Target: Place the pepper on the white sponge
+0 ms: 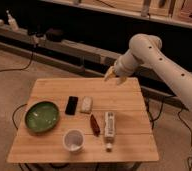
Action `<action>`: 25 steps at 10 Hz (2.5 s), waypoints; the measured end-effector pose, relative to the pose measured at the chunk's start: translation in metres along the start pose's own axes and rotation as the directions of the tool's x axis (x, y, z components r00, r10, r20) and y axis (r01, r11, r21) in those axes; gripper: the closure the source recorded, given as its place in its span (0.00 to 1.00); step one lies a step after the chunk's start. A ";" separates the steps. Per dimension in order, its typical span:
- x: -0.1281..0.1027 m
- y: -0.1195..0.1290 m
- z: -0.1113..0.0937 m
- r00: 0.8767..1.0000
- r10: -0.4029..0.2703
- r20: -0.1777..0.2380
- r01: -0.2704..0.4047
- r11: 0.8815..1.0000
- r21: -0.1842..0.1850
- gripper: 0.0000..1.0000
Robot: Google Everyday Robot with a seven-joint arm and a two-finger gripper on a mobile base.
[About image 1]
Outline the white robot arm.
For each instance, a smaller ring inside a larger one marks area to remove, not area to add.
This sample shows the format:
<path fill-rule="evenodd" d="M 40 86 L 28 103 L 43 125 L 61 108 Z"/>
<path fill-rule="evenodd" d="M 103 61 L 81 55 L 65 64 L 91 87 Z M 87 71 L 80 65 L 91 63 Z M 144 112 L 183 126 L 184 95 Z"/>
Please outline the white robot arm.
<path fill-rule="evenodd" d="M 167 58 L 161 47 L 162 41 L 157 36 L 134 35 L 129 41 L 129 49 L 107 70 L 104 80 L 118 76 L 117 84 L 120 85 L 140 65 L 147 63 L 192 113 L 192 74 Z"/>

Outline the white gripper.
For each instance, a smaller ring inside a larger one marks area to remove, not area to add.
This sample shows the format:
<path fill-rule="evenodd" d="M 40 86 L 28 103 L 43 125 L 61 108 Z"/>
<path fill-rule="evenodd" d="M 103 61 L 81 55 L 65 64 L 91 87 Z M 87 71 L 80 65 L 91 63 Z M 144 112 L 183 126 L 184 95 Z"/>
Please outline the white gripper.
<path fill-rule="evenodd" d="M 126 52 L 115 61 L 114 67 L 111 66 L 107 70 L 104 75 L 104 80 L 108 81 L 111 78 L 115 78 L 117 75 L 120 77 L 116 80 L 116 84 L 123 84 L 127 80 L 127 77 L 131 76 L 138 67 L 139 62 L 137 59 L 130 52 Z"/>

